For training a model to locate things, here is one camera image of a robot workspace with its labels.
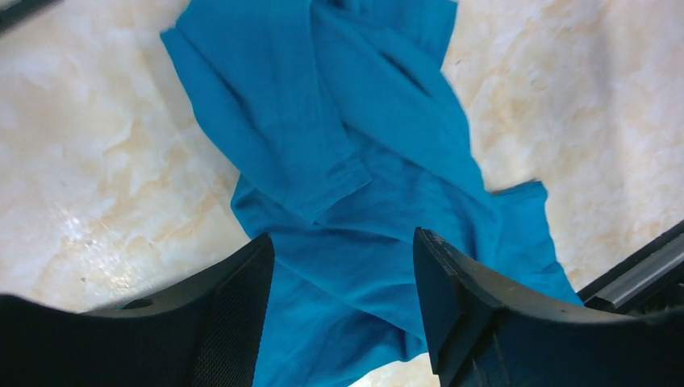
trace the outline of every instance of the crumpled cloth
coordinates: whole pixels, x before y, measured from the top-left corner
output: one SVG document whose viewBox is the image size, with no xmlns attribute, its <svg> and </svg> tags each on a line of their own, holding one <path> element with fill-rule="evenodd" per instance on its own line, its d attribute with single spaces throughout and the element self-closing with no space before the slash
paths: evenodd
<svg viewBox="0 0 684 387">
<path fill-rule="evenodd" d="M 347 386 L 425 352 L 416 227 L 581 304 L 542 184 L 485 191 L 440 73 L 455 15 L 446 0 L 193 0 L 162 34 L 200 126 L 242 173 L 237 218 L 275 244 L 255 386 Z"/>
</svg>

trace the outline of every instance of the cloth fold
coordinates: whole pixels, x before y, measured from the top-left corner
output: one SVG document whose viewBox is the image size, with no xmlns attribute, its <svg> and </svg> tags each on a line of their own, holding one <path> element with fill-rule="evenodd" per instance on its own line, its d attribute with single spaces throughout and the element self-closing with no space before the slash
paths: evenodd
<svg viewBox="0 0 684 387">
<path fill-rule="evenodd" d="M 440 74 L 446 0 L 193 0 L 162 39 L 242 175 L 233 210 L 277 253 L 256 386 L 346 386 L 427 350 L 415 227 L 551 297 L 541 183 L 485 191 Z"/>
</svg>

